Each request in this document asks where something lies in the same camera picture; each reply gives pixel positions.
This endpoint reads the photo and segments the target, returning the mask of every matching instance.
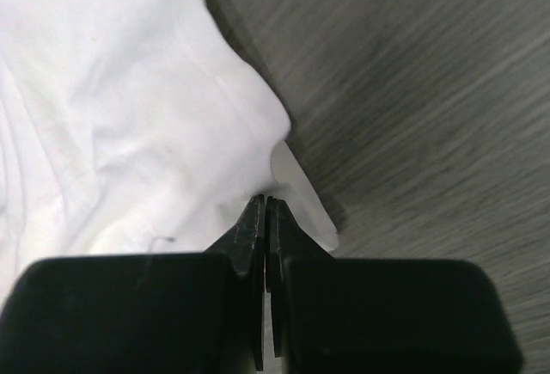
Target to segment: gray floor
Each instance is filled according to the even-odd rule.
[[[550,0],[207,2],[289,110],[337,254],[480,264],[550,372]]]

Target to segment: white cloth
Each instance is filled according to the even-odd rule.
[[[275,185],[289,128],[204,0],[0,0],[0,303],[44,257],[204,249],[266,189],[334,248],[284,146]]]

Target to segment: white towel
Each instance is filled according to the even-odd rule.
[[[204,0],[0,0],[0,303],[44,257],[204,249],[267,189],[334,248],[284,145],[273,179],[289,128]]]

